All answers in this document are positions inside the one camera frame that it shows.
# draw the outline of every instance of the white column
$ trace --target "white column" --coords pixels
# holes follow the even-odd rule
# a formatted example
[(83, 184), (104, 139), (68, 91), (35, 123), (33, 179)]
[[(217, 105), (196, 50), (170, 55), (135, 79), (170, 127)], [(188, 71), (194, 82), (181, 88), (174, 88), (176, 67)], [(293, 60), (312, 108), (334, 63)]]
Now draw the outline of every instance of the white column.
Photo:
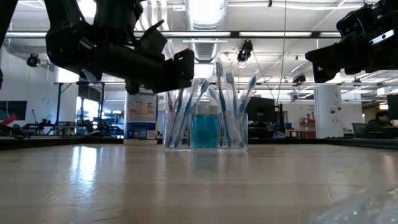
[(344, 137), (340, 86), (315, 87), (317, 138)]

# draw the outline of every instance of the person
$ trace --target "person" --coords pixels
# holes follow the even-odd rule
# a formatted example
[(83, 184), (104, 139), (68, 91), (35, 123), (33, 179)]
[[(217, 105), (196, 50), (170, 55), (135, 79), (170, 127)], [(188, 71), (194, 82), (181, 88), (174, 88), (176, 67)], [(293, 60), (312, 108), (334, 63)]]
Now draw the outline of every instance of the person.
[(376, 138), (384, 139), (387, 136), (384, 133), (383, 128), (391, 127), (391, 120), (388, 116), (388, 111), (381, 111), (376, 113), (376, 119), (370, 120), (366, 125), (364, 137), (365, 138)]

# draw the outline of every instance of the bottle cap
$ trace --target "bottle cap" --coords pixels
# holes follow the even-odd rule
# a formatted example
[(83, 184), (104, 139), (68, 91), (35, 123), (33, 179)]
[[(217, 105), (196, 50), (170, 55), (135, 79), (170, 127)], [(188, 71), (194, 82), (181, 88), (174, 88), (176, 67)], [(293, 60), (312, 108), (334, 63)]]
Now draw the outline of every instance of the bottle cap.
[(198, 105), (198, 106), (197, 106), (197, 114), (208, 114), (207, 106), (205, 106), (205, 105)]
[(209, 106), (210, 115), (218, 115), (218, 106)]

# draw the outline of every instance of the ventilation duct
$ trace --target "ventilation duct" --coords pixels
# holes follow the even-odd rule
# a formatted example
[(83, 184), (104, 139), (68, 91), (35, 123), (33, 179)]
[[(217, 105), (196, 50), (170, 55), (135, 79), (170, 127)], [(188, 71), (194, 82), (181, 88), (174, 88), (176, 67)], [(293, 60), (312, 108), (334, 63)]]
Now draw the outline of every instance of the ventilation duct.
[[(223, 30), (228, 0), (185, 0), (187, 25), (189, 30)], [(216, 56), (219, 44), (191, 43), (190, 47), (200, 63), (210, 63)]]

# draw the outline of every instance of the ceiling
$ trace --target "ceiling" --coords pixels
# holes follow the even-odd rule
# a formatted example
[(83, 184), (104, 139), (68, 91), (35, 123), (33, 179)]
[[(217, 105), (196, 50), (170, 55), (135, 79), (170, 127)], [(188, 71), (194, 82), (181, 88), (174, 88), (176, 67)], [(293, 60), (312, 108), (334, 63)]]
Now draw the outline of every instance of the ceiling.
[[(229, 0), (224, 30), (240, 31), (336, 31), (336, 23), (352, 7), (360, 6), (363, 0), (273, 0), (273, 6), (267, 7), (268, 1)], [(79, 4), (84, 14), (93, 15), (95, 3), (92, 0), (80, 0)], [(149, 25), (153, 17), (162, 18), (160, 1), (157, 1), (158, 10), (152, 11), (152, 4), (148, 3), (147, 18)], [(167, 23), (170, 30), (188, 30), (185, 18), (184, 0), (167, 1)], [(318, 10), (320, 7), (336, 7), (338, 9)], [(46, 31), (49, 28), (49, 20), (41, 0), (20, 0), (12, 19), (12, 30)], [(298, 73), (304, 73), (307, 82), (312, 82), (312, 65), (306, 62), (304, 54), (318, 47), (325, 47), (338, 41), (338, 39), (252, 39), (256, 56), (249, 59), (244, 68), (238, 68), (235, 59), (236, 52), (242, 46), (243, 39), (225, 39), (227, 43), (220, 44), (220, 59), (225, 68), (232, 66), (234, 74), (240, 82), (246, 82), (253, 71), (261, 69), (268, 82), (292, 81)], [(184, 39), (173, 39), (175, 51), (189, 47), (183, 43)], [(44, 40), (18, 39), (12, 40), (14, 50), (23, 52), (26, 49), (39, 50), (45, 46)], [(198, 68), (197, 73), (206, 72), (206, 68)], [(382, 72), (377, 75), (363, 75), (366, 82), (394, 82), (395, 71)], [(354, 76), (341, 74), (344, 82), (351, 82)], [(123, 82), (123, 80), (104, 76), (105, 82)], [(377, 87), (369, 86), (364, 90), (375, 90)]]

